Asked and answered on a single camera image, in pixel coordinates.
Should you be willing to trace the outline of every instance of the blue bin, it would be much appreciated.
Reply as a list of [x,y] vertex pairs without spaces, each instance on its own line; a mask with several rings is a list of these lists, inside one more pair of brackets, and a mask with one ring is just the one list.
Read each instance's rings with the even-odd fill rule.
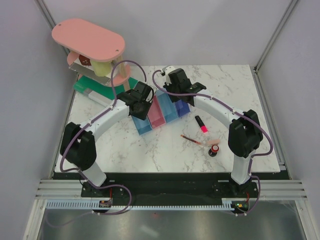
[[139,118],[136,118],[135,116],[132,116],[132,120],[134,122],[134,125],[139,135],[145,134],[152,130],[152,127],[148,118],[146,118],[145,120],[141,120]]
[[186,115],[187,113],[190,113],[190,108],[188,103],[185,103],[184,101],[179,100],[175,102],[174,105],[179,118],[182,117],[183,115]]
[[170,123],[173,120],[177,119],[178,114],[177,114],[176,107],[171,102],[168,94],[158,90],[158,91],[156,91],[155,95],[158,99],[158,102],[159,102],[163,117],[165,119],[165,122]]

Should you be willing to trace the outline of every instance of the gray floor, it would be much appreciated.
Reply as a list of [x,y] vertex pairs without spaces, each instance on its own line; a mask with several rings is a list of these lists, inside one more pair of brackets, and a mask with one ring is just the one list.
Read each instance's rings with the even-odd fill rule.
[[[88,210],[50,210],[59,225]],[[43,226],[44,240],[305,240],[293,202],[259,202],[248,216],[220,211],[132,210],[86,215],[61,228]]]

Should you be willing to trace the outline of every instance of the table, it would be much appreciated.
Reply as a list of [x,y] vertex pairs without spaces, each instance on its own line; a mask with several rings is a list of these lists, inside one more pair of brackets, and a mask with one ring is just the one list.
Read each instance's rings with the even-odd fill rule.
[[[144,66],[148,82],[152,73],[164,66]],[[175,66],[185,70],[191,82],[200,82],[215,97],[244,111],[253,109],[257,112],[260,124],[269,133],[266,119],[261,107],[255,83],[248,65],[184,65]],[[131,67],[131,77],[143,81],[143,74],[137,67]],[[163,84],[164,79],[156,78]],[[97,114],[104,107],[86,96],[76,93],[69,115],[69,122],[80,124]],[[201,109],[190,106],[191,112],[182,118],[167,123],[152,131],[139,135],[132,118],[129,116],[117,122],[96,142],[97,159],[104,172],[231,172],[234,155],[228,147],[228,129],[214,117]],[[207,126],[209,133],[203,134],[195,120],[199,115]],[[200,142],[220,139],[217,156],[210,157],[209,148],[190,142],[183,134]],[[257,153],[269,150],[269,143],[264,137]],[[56,172],[61,172],[61,155],[58,157]],[[74,167],[68,161],[64,169]],[[255,157],[253,172],[279,172],[275,152],[269,156]]]

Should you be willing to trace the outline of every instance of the white marble tabletop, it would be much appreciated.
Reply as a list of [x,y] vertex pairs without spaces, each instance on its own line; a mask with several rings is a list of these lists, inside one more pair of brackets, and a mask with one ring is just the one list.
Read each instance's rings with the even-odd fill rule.
[[[148,82],[152,82],[152,73],[164,66],[143,67]],[[255,83],[248,65],[188,65],[175,66],[182,68],[191,82],[200,82],[215,97],[244,111],[257,112],[260,124],[269,133],[266,119],[260,104]],[[131,67],[131,76],[143,81],[143,74],[137,67]],[[162,85],[164,79],[157,77]],[[76,93],[69,122],[79,124],[97,114],[104,107],[99,103]],[[97,163],[104,172],[231,172],[234,155],[228,147],[228,129],[214,117],[190,106],[191,112],[182,118],[167,123],[159,128],[139,136],[131,117],[117,122],[96,142]],[[195,120],[199,115],[208,128],[203,134]],[[219,152],[215,157],[208,154],[209,148],[190,142],[183,134],[200,142],[220,139]],[[267,152],[269,143],[263,138],[257,153]],[[60,172],[61,156],[57,160],[56,172]],[[68,161],[64,169],[73,167]],[[254,158],[253,172],[279,172],[279,164],[275,153],[269,156]]]

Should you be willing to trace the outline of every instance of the white wall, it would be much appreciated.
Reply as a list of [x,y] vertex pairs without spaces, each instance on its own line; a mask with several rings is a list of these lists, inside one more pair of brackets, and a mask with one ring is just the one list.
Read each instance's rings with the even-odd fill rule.
[[0,8],[0,239],[22,239],[75,76],[33,0]]
[[256,65],[290,0],[44,0],[122,35],[142,65]]
[[320,225],[320,1],[302,0],[259,72],[285,146]]

